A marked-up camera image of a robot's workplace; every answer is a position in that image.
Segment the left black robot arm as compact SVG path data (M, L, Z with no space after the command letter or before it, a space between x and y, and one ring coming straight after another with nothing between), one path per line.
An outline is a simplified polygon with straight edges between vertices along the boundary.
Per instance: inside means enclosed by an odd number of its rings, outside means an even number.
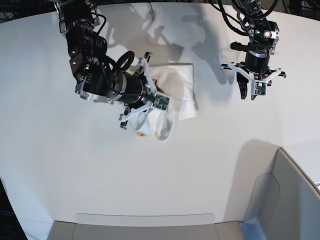
M230 44L232 50L245 53L245 60L221 64L220 68L235 72L242 100L246 99L247 94L250 94L251 100L257 96L266 96L274 78L287 77L280 68L269 67L270 57L275 54L280 38L280 30L276 22L267 20L267 16L273 12L278 1L275 0L271 7L263 12L259 0L232 0L236 18L226 12L220 0L217 3L229 29L249 38L248 44L237 41Z

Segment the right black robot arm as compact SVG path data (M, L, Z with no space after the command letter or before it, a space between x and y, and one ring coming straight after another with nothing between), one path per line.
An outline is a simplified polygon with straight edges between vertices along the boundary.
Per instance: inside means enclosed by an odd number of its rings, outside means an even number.
M107 40L95 31L95 27L105 26L100 22L104 15L92 0L55 0L53 4L59 31L67 41L75 93L89 102L123 104L119 121L126 129L131 118L148 111L156 100L155 81L148 76L151 52L146 52L130 73L134 52L125 52L117 61L107 56Z

